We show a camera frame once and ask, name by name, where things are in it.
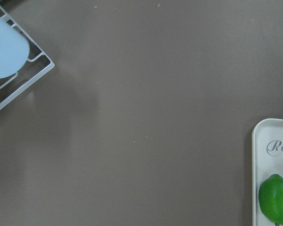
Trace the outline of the cream serving tray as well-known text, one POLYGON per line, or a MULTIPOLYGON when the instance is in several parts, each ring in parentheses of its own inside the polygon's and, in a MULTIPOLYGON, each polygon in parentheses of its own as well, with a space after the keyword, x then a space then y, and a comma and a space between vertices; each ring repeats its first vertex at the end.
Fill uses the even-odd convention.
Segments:
POLYGON ((264 180, 273 174, 283 177, 283 119, 260 121, 252 132, 252 224, 273 226, 262 213, 258 191, 264 180))

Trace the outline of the light blue cup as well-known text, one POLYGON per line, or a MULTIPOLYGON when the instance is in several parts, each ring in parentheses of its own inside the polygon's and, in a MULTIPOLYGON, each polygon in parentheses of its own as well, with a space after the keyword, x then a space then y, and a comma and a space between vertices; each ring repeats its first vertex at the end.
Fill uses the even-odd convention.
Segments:
POLYGON ((19 71, 26 63, 29 52, 26 38, 0 18, 0 79, 19 71))

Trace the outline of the green lime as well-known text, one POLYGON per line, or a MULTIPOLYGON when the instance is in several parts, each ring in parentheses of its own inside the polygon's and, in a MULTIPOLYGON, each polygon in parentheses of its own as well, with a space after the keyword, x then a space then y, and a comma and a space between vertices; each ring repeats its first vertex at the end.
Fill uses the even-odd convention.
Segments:
POLYGON ((263 181, 258 200, 263 215, 276 226, 283 226, 283 177, 273 174, 263 181))

